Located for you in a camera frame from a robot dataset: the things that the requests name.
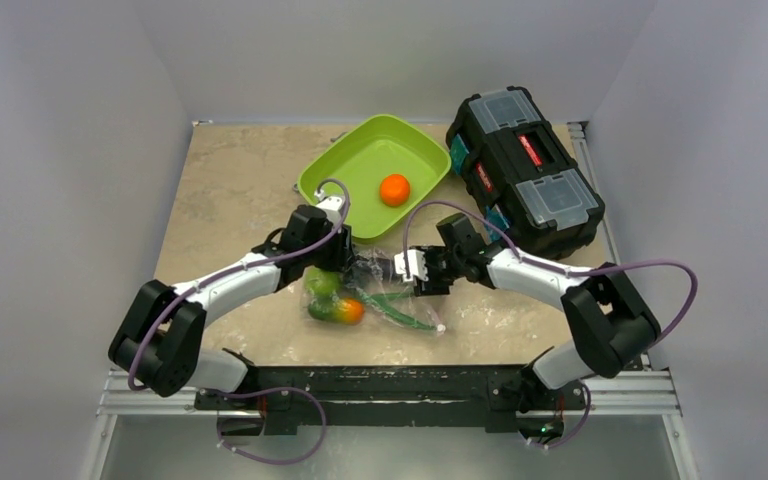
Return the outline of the clear zip top bag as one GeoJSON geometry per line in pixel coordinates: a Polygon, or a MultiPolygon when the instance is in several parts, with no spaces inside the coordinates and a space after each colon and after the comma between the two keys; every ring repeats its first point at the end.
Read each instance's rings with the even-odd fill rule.
{"type": "MultiPolygon", "coordinates": [[[[303,287],[304,287],[305,274],[303,276],[303,287]]],[[[309,316],[309,318],[313,319],[308,314],[307,307],[313,300],[318,298],[326,298],[326,299],[351,298],[361,302],[352,293],[352,290],[354,288],[361,288],[363,290],[368,291],[369,293],[395,292],[395,291],[401,291],[401,290],[407,290],[407,289],[411,289],[413,291],[413,287],[407,283],[404,283],[401,277],[395,272],[392,256],[387,254],[387,252],[380,249],[376,249],[376,248],[364,249],[359,251],[356,254],[356,260],[352,268],[348,272],[338,273],[338,274],[340,274],[342,278],[342,288],[340,289],[337,295],[331,298],[314,297],[310,295],[305,290],[305,287],[304,287],[303,299],[305,300],[305,311],[309,316]]],[[[365,313],[364,313],[363,319],[359,324],[361,324],[365,318],[372,317],[374,319],[379,319],[382,321],[389,322],[395,326],[402,327],[398,324],[395,324],[389,321],[382,314],[373,310],[370,306],[367,306],[365,304],[363,305],[365,307],[365,313]]],[[[437,332],[427,332],[427,331],[420,331],[420,330],[416,330],[416,331],[427,332],[434,335],[442,335],[447,331],[446,325],[444,324],[443,320],[440,318],[439,314],[434,309],[434,307],[432,307],[429,303],[425,301],[420,301],[416,296],[412,299],[411,303],[408,303],[407,301],[400,301],[396,303],[396,307],[402,310],[403,312],[419,317],[424,321],[427,321],[426,315],[430,313],[432,316],[432,319],[437,320],[439,322],[437,332]]],[[[319,322],[330,324],[330,325],[340,325],[340,324],[327,323],[323,321],[319,321],[319,322]]],[[[340,326],[357,326],[357,325],[340,325],[340,326]]]]}

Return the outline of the green fake bean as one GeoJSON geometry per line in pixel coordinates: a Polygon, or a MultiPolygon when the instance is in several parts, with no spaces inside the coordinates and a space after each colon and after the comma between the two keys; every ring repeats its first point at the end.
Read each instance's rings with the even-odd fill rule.
{"type": "Polygon", "coordinates": [[[373,310],[382,314],[386,319],[395,324],[420,331],[438,331],[439,322],[433,320],[430,313],[426,315],[427,321],[424,321],[423,319],[405,313],[396,307],[396,303],[400,301],[411,303],[412,299],[415,297],[414,292],[411,289],[395,292],[369,293],[361,288],[354,288],[352,293],[363,304],[370,306],[373,310]]]}

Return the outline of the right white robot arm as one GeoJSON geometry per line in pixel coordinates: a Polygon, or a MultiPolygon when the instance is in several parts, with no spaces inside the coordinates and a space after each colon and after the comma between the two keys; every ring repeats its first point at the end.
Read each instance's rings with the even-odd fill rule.
{"type": "Polygon", "coordinates": [[[570,382],[615,377],[661,334],[630,278],[613,264],[574,267],[503,239],[488,243],[463,214],[445,218],[437,229],[442,245],[408,247],[394,257],[396,272],[417,295],[447,295],[455,281],[465,279],[523,294],[564,314],[571,340],[539,355],[521,381],[523,397],[533,406],[548,405],[570,382]]]}

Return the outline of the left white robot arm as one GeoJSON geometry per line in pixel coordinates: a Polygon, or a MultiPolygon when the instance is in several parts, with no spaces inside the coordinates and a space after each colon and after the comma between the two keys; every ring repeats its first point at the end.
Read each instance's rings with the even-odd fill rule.
{"type": "Polygon", "coordinates": [[[283,228],[237,262],[195,280],[143,284],[108,350],[134,391],[169,397],[185,387],[219,392],[232,408],[257,399],[258,382],[239,354],[203,347],[216,320],[301,279],[310,267],[341,272],[353,261],[349,203],[330,196],[297,207],[283,228]]]}

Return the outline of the orange fake fruit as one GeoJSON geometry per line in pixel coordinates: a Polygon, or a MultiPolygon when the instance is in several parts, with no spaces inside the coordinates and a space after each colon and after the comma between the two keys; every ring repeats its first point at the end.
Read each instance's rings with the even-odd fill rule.
{"type": "Polygon", "coordinates": [[[411,184],[401,174],[391,174],[385,177],[379,185],[381,202],[391,208],[404,205],[411,196],[411,184]]]}

